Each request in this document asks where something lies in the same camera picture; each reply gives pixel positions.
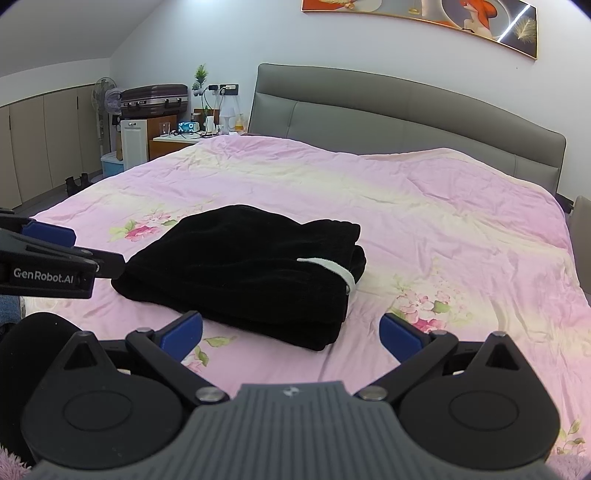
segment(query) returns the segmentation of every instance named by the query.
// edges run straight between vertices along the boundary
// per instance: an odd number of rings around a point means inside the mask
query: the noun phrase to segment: metal pivot screw
[[[365,401],[381,401],[388,396],[388,390],[378,385],[369,385],[359,390],[358,396]]]
[[[195,393],[201,403],[217,403],[222,401],[226,394],[218,387],[202,387]]]

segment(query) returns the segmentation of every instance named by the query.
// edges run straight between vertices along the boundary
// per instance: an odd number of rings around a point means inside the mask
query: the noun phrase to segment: bottle
[[[241,113],[236,114],[236,124],[234,125],[234,130],[239,134],[244,132],[244,120]]]

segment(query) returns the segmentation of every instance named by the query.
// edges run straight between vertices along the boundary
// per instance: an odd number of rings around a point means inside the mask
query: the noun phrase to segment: suitcase
[[[187,111],[189,88],[186,85],[149,85],[121,93],[121,119],[179,115]]]

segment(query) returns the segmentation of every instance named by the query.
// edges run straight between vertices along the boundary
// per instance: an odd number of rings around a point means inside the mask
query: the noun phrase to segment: ceiling
[[[0,77],[109,58],[162,1],[19,0],[0,17]]]

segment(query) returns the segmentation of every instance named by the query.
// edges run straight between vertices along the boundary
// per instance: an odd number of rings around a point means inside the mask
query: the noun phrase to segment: storage box
[[[100,158],[103,165],[103,178],[112,177],[123,172],[123,162],[117,160],[117,153],[111,152]]]

